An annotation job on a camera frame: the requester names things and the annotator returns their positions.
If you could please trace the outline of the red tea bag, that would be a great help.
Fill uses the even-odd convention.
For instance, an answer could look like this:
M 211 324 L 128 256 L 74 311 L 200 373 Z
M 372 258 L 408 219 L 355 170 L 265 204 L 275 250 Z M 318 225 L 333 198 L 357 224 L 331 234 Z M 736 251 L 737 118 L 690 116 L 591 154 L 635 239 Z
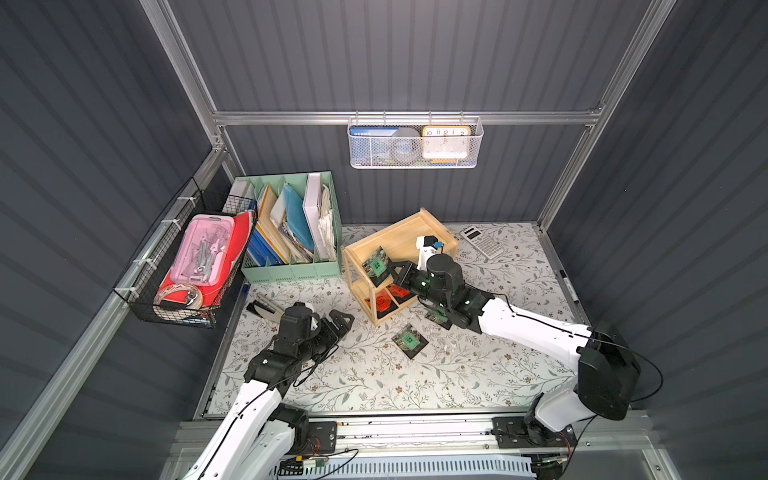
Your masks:
M 365 303 L 376 320 L 383 319 L 399 309 L 399 304 L 384 291 L 377 294 L 375 303 L 372 303 L 370 298 L 365 298 Z
M 387 291 L 398 305 L 406 303 L 415 296 L 413 292 L 410 292 L 409 290 L 406 290 L 395 284 L 388 285 Z

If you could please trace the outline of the green tea bag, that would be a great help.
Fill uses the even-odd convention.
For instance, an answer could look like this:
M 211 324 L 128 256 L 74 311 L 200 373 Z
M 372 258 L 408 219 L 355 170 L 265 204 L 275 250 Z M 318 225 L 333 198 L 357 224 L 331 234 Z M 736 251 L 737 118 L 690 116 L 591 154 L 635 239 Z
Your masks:
M 382 247 L 363 262 L 363 269 L 374 286 L 378 287 L 391 276 L 390 258 Z
M 445 330 L 450 330 L 452 327 L 452 323 L 450 322 L 450 320 L 446 318 L 444 315 L 440 314 L 439 312 L 429 311 L 425 315 L 425 318 Z
M 412 324 L 403 326 L 392 337 L 392 341 L 410 360 L 429 345 L 429 341 Z

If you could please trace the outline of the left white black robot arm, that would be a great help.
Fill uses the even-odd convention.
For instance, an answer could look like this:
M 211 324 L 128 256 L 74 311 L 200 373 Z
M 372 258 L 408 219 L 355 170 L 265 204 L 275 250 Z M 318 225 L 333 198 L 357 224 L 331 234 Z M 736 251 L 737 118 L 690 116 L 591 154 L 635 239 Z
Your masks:
M 303 302 L 272 314 L 276 334 L 250 360 L 230 411 L 186 479 L 266 479 L 283 457 L 306 447 L 308 414 L 284 404 L 284 397 L 335 353 L 355 317 L 338 310 L 321 315 Z

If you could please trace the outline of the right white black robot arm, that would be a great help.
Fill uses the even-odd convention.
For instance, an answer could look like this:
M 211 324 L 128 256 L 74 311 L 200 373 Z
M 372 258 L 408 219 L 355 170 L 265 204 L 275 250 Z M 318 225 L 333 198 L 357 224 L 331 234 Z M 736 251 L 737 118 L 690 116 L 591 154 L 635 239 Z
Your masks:
M 551 319 L 513 305 L 501 293 L 472 286 L 461 266 L 438 244 L 433 236 L 420 237 L 416 262 L 390 262 L 394 284 L 414 294 L 448 324 L 529 347 L 573 374 L 534 398 L 519 435 L 542 444 L 565 434 L 578 421 L 626 417 L 641 367 L 616 328 Z

